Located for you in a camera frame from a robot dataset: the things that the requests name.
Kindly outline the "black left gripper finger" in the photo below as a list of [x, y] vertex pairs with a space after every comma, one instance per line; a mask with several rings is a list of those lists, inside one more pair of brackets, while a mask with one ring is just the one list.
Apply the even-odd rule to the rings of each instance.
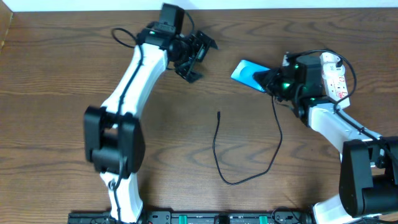
[[218, 46], [217, 46], [215, 40], [212, 39], [211, 37], [207, 36], [204, 32], [198, 30], [196, 33], [196, 37], [204, 43], [206, 49], [213, 48], [213, 49], [218, 50]]
[[175, 72], [185, 81], [189, 83], [194, 83], [197, 80], [203, 78], [203, 75], [199, 72], [194, 71], [195, 62], [185, 62], [181, 65], [175, 67]]

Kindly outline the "blue samsung galaxy phone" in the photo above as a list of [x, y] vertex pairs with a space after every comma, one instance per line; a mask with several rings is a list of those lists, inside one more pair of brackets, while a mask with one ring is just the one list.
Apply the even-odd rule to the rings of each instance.
[[265, 93], [266, 91], [253, 78], [257, 72], [266, 72], [269, 68], [250, 62], [248, 60], [241, 60], [235, 70], [231, 74], [231, 79], [243, 85], [251, 87], [257, 91]]

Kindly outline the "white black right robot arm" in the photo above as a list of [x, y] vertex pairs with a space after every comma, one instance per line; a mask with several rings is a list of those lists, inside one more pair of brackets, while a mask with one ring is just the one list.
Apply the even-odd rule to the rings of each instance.
[[314, 223], [380, 223], [397, 211], [397, 137], [384, 137], [344, 111], [354, 90], [345, 72], [353, 66], [331, 50], [284, 55], [279, 68], [253, 79], [278, 101], [289, 101], [303, 124], [340, 154], [338, 195], [312, 207]]

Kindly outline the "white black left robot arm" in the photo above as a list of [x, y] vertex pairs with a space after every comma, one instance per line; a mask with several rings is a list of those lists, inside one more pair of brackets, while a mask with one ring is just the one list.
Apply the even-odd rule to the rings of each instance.
[[100, 107], [89, 106], [83, 117], [85, 157], [93, 163], [108, 188], [110, 219], [115, 223], [139, 223], [143, 201], [137, 173], [146, 145], [140, 124], [146, 101], [169, 63], [186, 82], [202, 78], [194, 70], [215, 40], [200, 30], [182, 34], [183, 19], [189, 14], [173, 4], [163, 4], [159, 20], [132, 35], [136, 43], [121, 81]]

